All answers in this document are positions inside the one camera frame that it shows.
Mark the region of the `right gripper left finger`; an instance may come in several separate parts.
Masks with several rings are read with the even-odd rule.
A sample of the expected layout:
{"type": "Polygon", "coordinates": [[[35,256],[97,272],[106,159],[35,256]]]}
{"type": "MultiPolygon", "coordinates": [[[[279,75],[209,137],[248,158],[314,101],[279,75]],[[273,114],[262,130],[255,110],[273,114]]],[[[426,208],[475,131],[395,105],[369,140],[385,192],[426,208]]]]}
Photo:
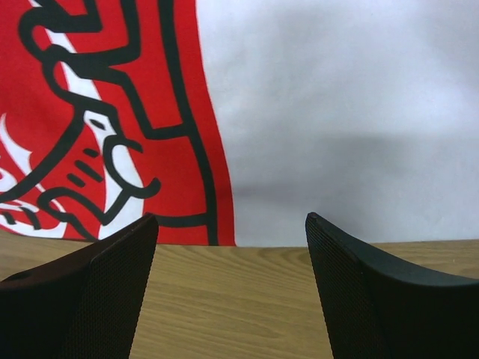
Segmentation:
{"type": "Polygon", "coordinates": [[[128,358],[159,226],[106,239],[1,281],[2,358],[128,358]]]}

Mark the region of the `white red printed t-shirt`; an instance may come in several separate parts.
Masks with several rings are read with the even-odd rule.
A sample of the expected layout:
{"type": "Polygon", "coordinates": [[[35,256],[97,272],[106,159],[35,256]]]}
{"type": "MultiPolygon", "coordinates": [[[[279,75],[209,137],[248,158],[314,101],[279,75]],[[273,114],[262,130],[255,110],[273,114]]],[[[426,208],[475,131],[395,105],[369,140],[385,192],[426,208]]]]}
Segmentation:
{"type": "Polygon", "coordinates": [[[1,228],[478,237],[476,1],[3,1],[1,228]]]}

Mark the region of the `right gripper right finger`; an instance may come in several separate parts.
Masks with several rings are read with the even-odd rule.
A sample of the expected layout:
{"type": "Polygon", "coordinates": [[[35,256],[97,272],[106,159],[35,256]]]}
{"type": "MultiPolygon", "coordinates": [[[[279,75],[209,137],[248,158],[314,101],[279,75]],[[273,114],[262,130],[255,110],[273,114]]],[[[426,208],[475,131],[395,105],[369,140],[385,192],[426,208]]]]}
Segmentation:
{"type": "Polygon", "coordinates": [[[314,212],[305,231],[334,358],[478,357],[478,280],[405,261],[314,212]]]}

